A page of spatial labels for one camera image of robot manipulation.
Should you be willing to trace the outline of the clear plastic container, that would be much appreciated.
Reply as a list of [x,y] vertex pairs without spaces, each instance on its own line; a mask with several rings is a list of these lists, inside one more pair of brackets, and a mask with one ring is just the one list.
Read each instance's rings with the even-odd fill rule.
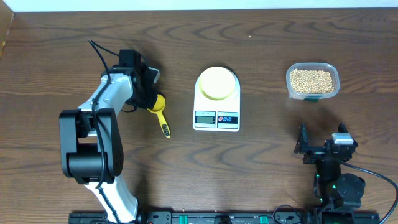
[[334,97],[340,90],[336,68],[328,63],[296,63],[286,73],[288,96],[295,100]]

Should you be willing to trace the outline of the yellow plastic bowl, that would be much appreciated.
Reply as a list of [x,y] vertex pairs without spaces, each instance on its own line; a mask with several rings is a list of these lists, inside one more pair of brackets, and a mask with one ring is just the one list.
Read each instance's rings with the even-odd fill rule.
[[199,76],[200,92],[210,100],[227,99],[236,88],[233,73],[224,67],[210,67]]

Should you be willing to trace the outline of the soybeans in container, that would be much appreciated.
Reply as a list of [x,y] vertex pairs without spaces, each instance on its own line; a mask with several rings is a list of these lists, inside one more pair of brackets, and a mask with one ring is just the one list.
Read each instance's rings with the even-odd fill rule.
[[294,69],[290,73],[292,88],[298,93],[322,94],[334,91],[330,72]]

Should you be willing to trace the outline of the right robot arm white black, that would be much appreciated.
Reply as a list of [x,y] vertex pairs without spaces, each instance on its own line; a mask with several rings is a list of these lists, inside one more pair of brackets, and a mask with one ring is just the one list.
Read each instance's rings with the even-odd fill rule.
[[357,175],[342,173],[341,165],[352,158],[357,147],[343,123],[323,146],[311,146],[306,125],[300,125],[294,153],[303,154],[304,164],[315,165],[314,194],[321,203],[305,213],[304,223],[356,223],[354,210],[361,206],[366,183]]

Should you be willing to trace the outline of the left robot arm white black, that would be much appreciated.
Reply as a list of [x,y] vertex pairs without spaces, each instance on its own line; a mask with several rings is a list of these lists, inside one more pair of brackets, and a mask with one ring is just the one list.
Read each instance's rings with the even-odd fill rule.
[[110,223],[144,223],[146,217],[121,174],[124,152],[117,116],[125,104],[154,107],[160,72],[133,49],[117,55],[118,64],[105,68],[92,96],[77,109],[60,113],[62,170],[96,195]]

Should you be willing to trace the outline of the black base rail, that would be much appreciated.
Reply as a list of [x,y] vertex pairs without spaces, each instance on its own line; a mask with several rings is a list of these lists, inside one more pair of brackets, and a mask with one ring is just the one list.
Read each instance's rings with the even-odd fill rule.
[[[379,215],[376,213],[341,213],[339,217],[333,217],[332,213],[326,213],[323,223],[379,223]],[[295,212],[278,211],[266,213],[175,213],[167,211],[139,213],[137,220],[125,222],[119,218],[120,223],[153,223],[153,224],[270,224],[270,223],[316,223],[310,217],[297,215]],[[83,223],[116,223],[112,222],[106,213],[70,213],[68,224]]]

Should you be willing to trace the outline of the white digital kitchen scale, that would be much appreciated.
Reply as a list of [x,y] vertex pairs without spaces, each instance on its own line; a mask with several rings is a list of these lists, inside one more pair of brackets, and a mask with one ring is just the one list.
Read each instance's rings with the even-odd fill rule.
[[237,132],[241,118],[241,86],[237,76],[234,92],[224,100],[210,100],[195,83],[192,127],[196,131]]

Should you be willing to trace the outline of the yellow measuring scoop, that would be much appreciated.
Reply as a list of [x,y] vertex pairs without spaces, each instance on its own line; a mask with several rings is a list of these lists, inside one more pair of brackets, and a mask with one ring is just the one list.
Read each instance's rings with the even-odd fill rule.
[[170,128],[168,126],[165,116],[163,115],[163,110],[165,109],[165,106],[166,106],[165,98],[161,94],[158,94],[155,105],[153,106],[152,109],[149,108],[148,111],[157,116],[164,136],[166,138],[170,138],[171,136]]

